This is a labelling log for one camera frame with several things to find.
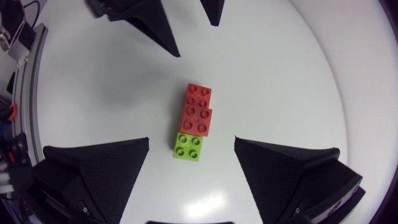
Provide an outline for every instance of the stacked lego bricks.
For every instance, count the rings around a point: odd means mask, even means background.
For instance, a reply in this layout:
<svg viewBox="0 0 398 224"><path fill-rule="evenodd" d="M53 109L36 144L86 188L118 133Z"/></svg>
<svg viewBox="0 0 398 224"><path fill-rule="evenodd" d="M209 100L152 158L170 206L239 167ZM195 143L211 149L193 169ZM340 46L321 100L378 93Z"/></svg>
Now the stacked lego bricks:
<svg viewBox="0 0 398 224"><path fill-rule="evenodd" d="M204 136L208 135L211 89L188 84L178 126L173 157L198 161Z"/></svg>

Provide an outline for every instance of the lego stud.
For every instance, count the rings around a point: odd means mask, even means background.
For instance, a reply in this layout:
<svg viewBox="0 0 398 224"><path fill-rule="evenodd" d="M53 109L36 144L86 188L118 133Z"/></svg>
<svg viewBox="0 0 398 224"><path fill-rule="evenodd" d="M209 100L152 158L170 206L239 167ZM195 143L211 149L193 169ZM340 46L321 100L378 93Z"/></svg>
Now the lego stud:
<svg viewBox="0 0 398 224"><path fill-rule="evenodd" d="M204 124L199 125L198 131L199 131L200 133L204 133L204 132L206 132L206 130L207 130L206 125L204 125Z"/></svg>
<svg viewBox="0 0 398 224"><path fill-rule="evenodd" d="M181 147L178 147L176 150L177 155L183 156L184 155L184 150Z"/></svg>
<svg viewBox="0 0 398 224"><path fill-rule="evenodd" d="M201 116L202 118L208 118L208 117L210 116L210 113L209 113L209 111L202 111L202 112L200 113L200 116Z"/></svg>
<svg viewBox="0 0 398 224"><path fill-rule="evenodd" d="M192 97L189 97L189 98L187 99L187 103L193 105L193 104L195 103L195 99L192 98Z"/></svg>
<svg viewBox="0 0 398 224"><path fill-rule="evenodd" d="M198 153L195 151L195 150L191 150L190 152L189 152L189 156L192 158L192 159L196 159L197 157L198 157Z"/></svg>
<svg viewBox="0 0 398 224"><path fill-rule="evenodd" d="M192 107L189 107L189 108L187 109L187 114L188 114L188 115L193 115L193 114L195 114L195 109L193 109Z"/></svg>
<svg viewBox="0 0 398 224"><path fill-rule="evenodd" d="M192 143L194 145L196 145L196 146L199 146L200 145L200 140L195 138L194 140L192 140Z"/></svg>
<svg viewBox="0 0 398 224"><path fill-rule="evenodd" d="M184 128L185 128L186 130L191 129L191 128L192 128L192 123L189 122L189 121L185 122L185 123L184 123Z"/></svg>
<svg viewBox="0 0 398 224"><path fill-rule="evenodd" d="M198 90L198 88L196 87L196 86L194 86L194 85L192 85L190 88L189 88L189 91L191 92L191 93L194 93L194 92L196 92Z"/></svg>
<svg viewBox="0 0 398 224"><path fill-rule="evenodd" d="M202 93L203 96L207 96L207 95L210 94L210 90L208 90L208 89L203 89L203 90L201 91L201 93Z"/></svg>
<svg viewBox="0 0 398 224"><path fill-rule="evenodd" d="M199 103L199 106L207 107L207 102L205 100L201 100L201 102Z"/></svg>
<svg viewBox="0 0 398 224"><path fill-rule="evenodd" d="M180 135L179 140L180 140L180 143L186 143L187 137L185 137L184 135Z"/></svg>

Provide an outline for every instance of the red connector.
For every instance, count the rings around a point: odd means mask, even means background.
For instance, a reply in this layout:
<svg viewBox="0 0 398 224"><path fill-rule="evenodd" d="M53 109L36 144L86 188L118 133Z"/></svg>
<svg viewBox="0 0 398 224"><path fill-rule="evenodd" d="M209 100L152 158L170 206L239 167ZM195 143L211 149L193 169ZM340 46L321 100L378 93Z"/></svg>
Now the red connector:
<svg viewBox="0 0 398 224"><path fill-rule="evenodd" d="M17 105L15 103L12 103L10 105L10 108L12 109L12 113L11 115L8 117L9 121L12 121L13 119L15 119L17 117Z"/></svg>

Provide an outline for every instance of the green lego brick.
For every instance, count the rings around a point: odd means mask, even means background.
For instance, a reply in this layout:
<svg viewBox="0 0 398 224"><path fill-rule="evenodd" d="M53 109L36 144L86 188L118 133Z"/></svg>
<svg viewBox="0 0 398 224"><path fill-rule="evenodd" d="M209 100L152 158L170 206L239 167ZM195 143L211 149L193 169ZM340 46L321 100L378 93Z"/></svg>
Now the green lego brick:
<svg viewBox="0 0 398 224"><path fill-rule="evenodd" d="M202 140L202 136L177 133L173 157L179 159L188 159L191 161L198 161Z"/></svg>

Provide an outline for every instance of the red lego brick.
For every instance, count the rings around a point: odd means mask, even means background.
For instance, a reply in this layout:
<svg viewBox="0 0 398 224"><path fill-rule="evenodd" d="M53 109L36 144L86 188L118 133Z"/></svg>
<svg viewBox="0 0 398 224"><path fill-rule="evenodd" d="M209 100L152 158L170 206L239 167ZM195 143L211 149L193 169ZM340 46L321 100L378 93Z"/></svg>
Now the red lego brick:
<svg viewBox="0 0 398 224"><path fill-rule="evenodd" d="M178 131L196 136L207 136L212 110L184 104Z"/></svg>
<svg viewBox="0 0 398 224"><path fill-rule="evenodd" d="M189 83L184 104L209 108L211 89Z"/></svg>

